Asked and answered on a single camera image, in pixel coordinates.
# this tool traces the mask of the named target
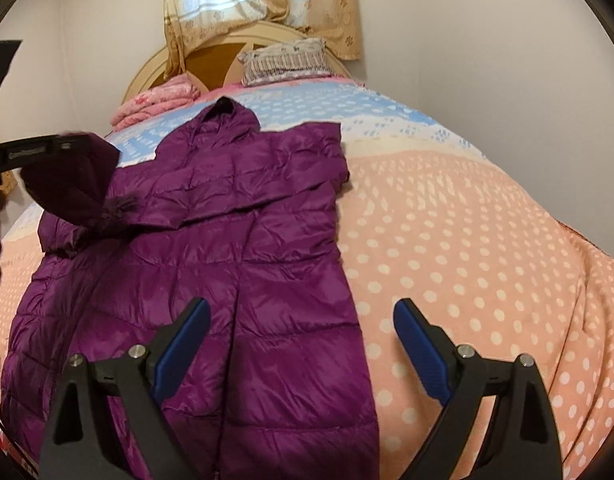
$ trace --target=purple puffer jacket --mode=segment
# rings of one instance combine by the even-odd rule
[[[2,418],[38,458],[70,354],[149,342],[190,298],[212,327],[167,420],[201,478],[374,480],[378,425],[335,239],[347,179],[340,125],[261,133],[227,98],[116,171],[93,228],[43,215],[46,256],[18,309]],[[117,399],[134,474],[148,473]]]

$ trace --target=white polka dot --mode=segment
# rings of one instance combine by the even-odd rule
[[[394,363],[391,366],[391,374],[397,379],[402,379],[407,375],[407,367],[403,363]]]
[[[377,343],[370,343],[365,348],[365,354],[367,354],[367,358],[369,359],[378,359],[383,353],[383,349]]]
[[[461,309],[458,308],[455,304],[451,304],[447,307],[447,312],[451,317],[458,317],[461,315]]]
[[[381,329],[381,332],[389,334],[393,332],[393,326],[391,324],[391,319],[383,319],[378,326]]]
[[[401,418],[405,424],[412,425],[418,420],[418,413],[414,408],[407,408],[402,412]]]
[[[381,390],[376,394],[376,404],[379,406],[389,406],[393,400],[393,395],[389,390]]]
[[[356,312],[359,316],[366,316],[371,312],[372,308],[369,306],[369,303],[365,301],[360,301],[356,303]]]
[[[388,436],[385,438],[385,449],[389,452],[395,452],[401,449],[402,441],[397,436]]]

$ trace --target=blue pad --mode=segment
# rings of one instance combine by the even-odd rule
[[[447,363],[434,347],[427,333],[427,330],[430,329],[440,332],[442,330],[429,324],[427,324],[427,330],[422,327],[404,300],[396,303],[394,307],[393,324],[425,391],[430,397],[437,399],[442,406],[446,406],[452,396]]]
[[[199,300],[154,368],[151,396],[158,404],[178,391],[200,344],[209,332],[210,322],[209,303]]]

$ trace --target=blue gripper pad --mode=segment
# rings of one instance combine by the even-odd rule
[[[200,344],[209,332],[209,303],[197,299],[185,323],[178,329],[153,370],[151,396],[159,404],[174,396],[182,383]]]
[[[451,339],[440,327],[430,325],[412,300],[396,303],[393,324],[428,396],[446,406],[456,362]]]

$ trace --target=polka dot bedspread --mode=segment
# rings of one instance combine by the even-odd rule
[[[347,80],[229,93],[268,130],[341,123],[351,179],[338,200],[338,247],[351,287],[381,433],[381,480],[397,479],[440,408],[426,396],[391,321],[414,300],[455,343],[487,357],[534,356],[559,431],[565,479],[576,478],[614,424],[614,259],[535,203],[478,149],[427,116]],[[109,138],[137,164],[207,102]],[[0,367],[20,298],[40,263],[31,206],[4,240]],[[492,402],[456,478],[468,474]]]

